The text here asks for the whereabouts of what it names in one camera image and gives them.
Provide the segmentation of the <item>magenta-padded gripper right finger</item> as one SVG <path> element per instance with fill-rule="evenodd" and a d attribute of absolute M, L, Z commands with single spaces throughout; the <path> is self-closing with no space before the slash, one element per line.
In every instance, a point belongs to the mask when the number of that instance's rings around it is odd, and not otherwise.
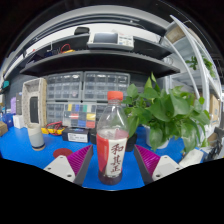
<path fill-rule="evenodd" d="M 158 156 L 139 145 L 134 146 L 134 156 L 145 185 L 182 169 L 182 167 L 168 155 Z"/>

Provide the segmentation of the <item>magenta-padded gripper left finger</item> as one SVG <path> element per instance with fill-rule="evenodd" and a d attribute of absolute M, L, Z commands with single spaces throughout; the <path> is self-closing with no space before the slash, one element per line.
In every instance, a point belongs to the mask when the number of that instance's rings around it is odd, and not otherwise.
<path fill-rule="evenodd" d="M 81 186 L 93 156 L 93 146 L 83 147 L 69 156 L 59 155 L 44 170 Z"/>

